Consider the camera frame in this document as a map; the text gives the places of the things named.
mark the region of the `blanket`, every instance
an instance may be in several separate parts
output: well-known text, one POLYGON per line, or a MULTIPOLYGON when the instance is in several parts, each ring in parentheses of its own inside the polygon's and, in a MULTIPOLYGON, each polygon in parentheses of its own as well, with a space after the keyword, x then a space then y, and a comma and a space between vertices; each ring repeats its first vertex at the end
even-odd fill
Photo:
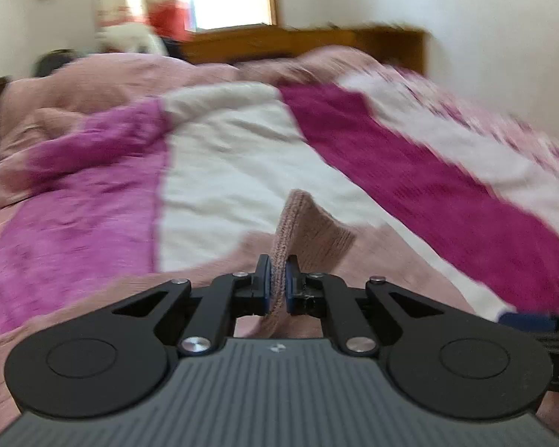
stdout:
MULTIPOLYGON (((0 210, 0 347, 116 277, 269 252, 254 237, 293 189, 353 234, 331 265, 349 285, 384 275, 487 319, 559 311, 559 176, 368 70, 338 84, 182 88, 8 155, 29 198, 0 210)), ((315 334, 274 304, 241 334, 315 334)))

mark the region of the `magenta stripe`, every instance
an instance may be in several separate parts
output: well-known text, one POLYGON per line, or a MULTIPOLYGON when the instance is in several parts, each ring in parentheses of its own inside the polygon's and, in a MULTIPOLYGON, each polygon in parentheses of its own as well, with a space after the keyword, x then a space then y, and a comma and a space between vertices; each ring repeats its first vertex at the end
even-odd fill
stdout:
POLYGON ((282 89, 308 143, 441 257, 522 310, 559 310, 559 237, 336 86, 282 89))
POLYGON ((34 185, 0 237, 0 333, 154 272, 167 149, 158 99, 93 115, 29 150, 34 185))

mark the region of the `ribbed surface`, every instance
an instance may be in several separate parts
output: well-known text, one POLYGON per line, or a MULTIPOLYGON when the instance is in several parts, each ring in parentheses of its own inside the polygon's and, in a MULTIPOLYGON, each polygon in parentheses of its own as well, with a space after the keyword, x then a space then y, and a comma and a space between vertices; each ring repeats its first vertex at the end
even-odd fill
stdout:
POLYGON ((162 391, 128 412, 88 422, 26 414, 0 436, 0 447, 147 445, 556 447, 559 439, 530 415, 495 424, 432 415, 373 361, 340 355, 328 340, 237 339, 182 361, 162 391))

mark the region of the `dark round object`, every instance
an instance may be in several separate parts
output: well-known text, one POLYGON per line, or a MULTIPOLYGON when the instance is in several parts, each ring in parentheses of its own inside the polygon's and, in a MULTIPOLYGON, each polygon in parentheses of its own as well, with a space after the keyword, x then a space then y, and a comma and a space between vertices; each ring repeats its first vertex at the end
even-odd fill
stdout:
POLYGON ((457 314, 411 320, 388 369, 420 406, 472 421, 531 409, 552 374, 546 350, 527 334, 457 314))
POLYGON ((96 311, 16 345, 4 378, 20 409, 76 419, 137 404, 161 383, 167 368, 152 324, 96 311))
POLYGON ((105 372, 116 361, 116 348, 102 340, 81 338, 53 348, 46 358, 62 377, 89 378, 105 372))
POLYGON ((455 375, 484 380, 502 373, 509 364, 507 351, 496 343, 465 338, 441 348, 441 364, 455 375))

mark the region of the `black device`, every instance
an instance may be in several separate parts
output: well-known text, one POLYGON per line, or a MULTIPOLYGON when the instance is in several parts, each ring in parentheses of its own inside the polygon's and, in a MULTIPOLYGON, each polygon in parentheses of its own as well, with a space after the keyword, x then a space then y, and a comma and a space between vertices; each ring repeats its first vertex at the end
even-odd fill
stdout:
POLYGON ((271 264, 188 279, 40 331, 4 367, 21 417, 0 447, 557 447, 534 415, 552 363, 528 334, 371 277, 285 267, 319 339, 237 339, 271 264))

